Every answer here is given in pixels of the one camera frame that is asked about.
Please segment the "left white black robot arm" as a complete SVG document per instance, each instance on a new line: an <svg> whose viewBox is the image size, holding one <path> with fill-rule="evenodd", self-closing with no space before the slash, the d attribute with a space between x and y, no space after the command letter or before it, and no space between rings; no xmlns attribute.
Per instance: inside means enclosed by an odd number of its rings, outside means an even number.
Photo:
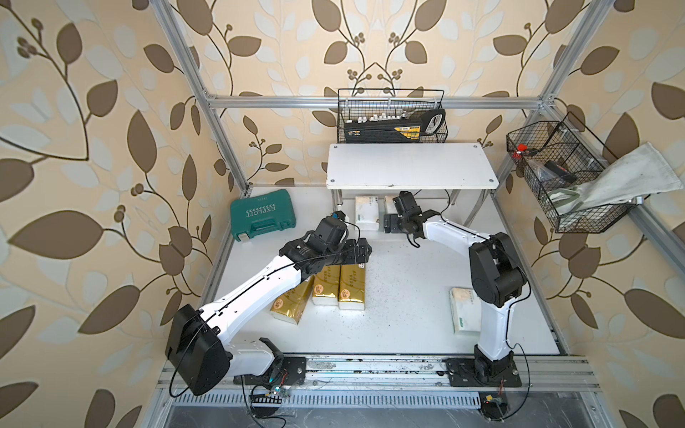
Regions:
<svg viewBox="0 0 685 428"><path fill-rule="evenodd" d="M369 261L367 239L348 237L342 212L325 217L316 229L287 242L269 264L235 290L199 309L186 305L172 319L165 355L187 390L200 396L226 376L263 376L279 372L283 354L271 340L233 344L237 333L279 296L326 266Z"/></svg>

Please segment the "white tissue pack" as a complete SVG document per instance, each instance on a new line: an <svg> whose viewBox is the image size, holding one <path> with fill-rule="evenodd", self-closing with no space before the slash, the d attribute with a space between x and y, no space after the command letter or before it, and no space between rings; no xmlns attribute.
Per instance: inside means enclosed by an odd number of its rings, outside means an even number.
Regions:
<svg viewBox="0 0 685 428"><path fill-rule="evenodd" d="M355 197L355 224L361 231L377 232L380 228L377 196Z"/></svg>
<svg viewBox="0 0 685 428"><path fill-rule="evenodd" d="M452 288L450 290L450 303L455 333L479 333L481 331L481 300L473 289Z"/></svg>
<svg viewBox="0 0 685 428"><path fill-rule="evenodd" d="M385 196L385 213L387 215L397 215L397 209L394 204L394 197L391 195Z"/></svg>

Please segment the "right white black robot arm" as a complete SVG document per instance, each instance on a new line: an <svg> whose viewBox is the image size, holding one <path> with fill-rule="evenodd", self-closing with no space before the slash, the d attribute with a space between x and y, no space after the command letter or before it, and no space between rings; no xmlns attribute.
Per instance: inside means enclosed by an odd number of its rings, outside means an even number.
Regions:
<svg viewBox="0 0 685 428"><path fill-rule="evenodd" d="M447 358L445 373L452 387L519 387L515 346L508 341L510 313L521 301L528 279L509 235L483 235L422 210L414 194L402 191L392 199L398 226L409 237L442 244L467 256L472 289L481 301L481 331L472 358Z"/></svg>

